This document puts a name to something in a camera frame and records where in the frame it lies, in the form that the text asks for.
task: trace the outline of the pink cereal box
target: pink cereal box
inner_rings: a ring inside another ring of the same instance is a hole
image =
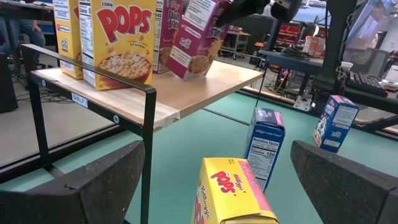
[[[155,50],[153,70],[156,74],[168,71],[166,62],[177,36],[182,17],[183,0],[157,0],[155,17]]]
[[[228,26],[216,27],[216,21],[230,4],[230,0],[189,2],[167,68],[184,80],[206,75],[227,33]]]

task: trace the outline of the blue cereal box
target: blue cereal box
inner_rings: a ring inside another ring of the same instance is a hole
[[[358,107],[351,100],[331,95],[313,133],[317,146],[330,152],[337,152],[358,111]]]
[[[244,158],[248,160],[262,191],[268,186],[284,138],[282,114],[271,109],[255,108]]]

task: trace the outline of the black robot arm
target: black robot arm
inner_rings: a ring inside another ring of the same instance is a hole
[[[218,26],[225,25],[251,14],[262,14],[270,0],[235,0],[225,9],[217,21]],[[271,6],[271,15],[283,22],[290,22],[296,15],[301,0],[276,0]]]

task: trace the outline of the green floor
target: green floor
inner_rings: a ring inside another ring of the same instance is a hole
[[[255,99],[232,94],[208,108],[249,122]],[[281,223],[322,223],[306,196],[290,161],[290,147],[299,139],[313,144],[317,118],[260,102],[259,106],[282,112],[286,136],[266,197]],[[202,157],[241,157],[248,127],[207,111],[198,111],[154,135],[150,223],[190,222]],[[76,152],[54,165],[70,172],[125,144],[139,139],[122,133]],[[397,143],[352,129],[339,155],[398,177]],[[52,176],[37,170],[0,185],[1,190],[24,191]],[[138,187],[126,219],[138,223],[141,188]]]

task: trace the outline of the black table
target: black table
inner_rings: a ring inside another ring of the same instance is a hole
[[[259,50],[259,56],[265,55],[271,65],[277,65],[282,68],[289,68],[298,72],[303,72],[304,78],[300,85],[298,95],[303,95],[305,87],[307,86],[310,75],[316,75],[323,65],[322,59],[311,58],[310,60],[299,60],[292,57],[286,57],[279,52],[270,52],[267,50]]]
[[[31,3],[21,3],[18,1],[6,1],[0,0],[0,16],[4,17],[6,23],[7,35],[12,50],[13,63],[16,69],[19,70],[18,52],[14,38],[12,37],[12,29],[10,25],[10,19],[30,19],[38,21],[51,21],[53,22],[53,29],[55,39],[57,39],[57,33],[54,23],[53,7],[37,5]],[[55,45],[55,49],[58,52],[58,45]]]
[[[270,52],[266,50],[259,50],[258,54],[266,56],[269,63],[277,65],[282,68],[289,68],[298,72],[305,73],[303,82],[300,86],[299,95],[303,94],[305,87],[307,86],[310,74],[316,75],[319,69],[323,65],[323,60],[312,58],[311,60],[298,60],[291,57],[281,55],[279,52]],[[377,108],[390,113],[398,114],[398,99],[396,94],[389,93],[388,97],[381,97],[371,93],[367,93],[353,88],[345,88],[343,94],[355,103],[359,103],[365,106]],[[392,133],[385,128],[398,124],[398,115],[390,118],[381,118],[374,121],[359,122],[356,123],[355,127],[363,131],[375,133],[387,138],[398,139],[397,133]]]

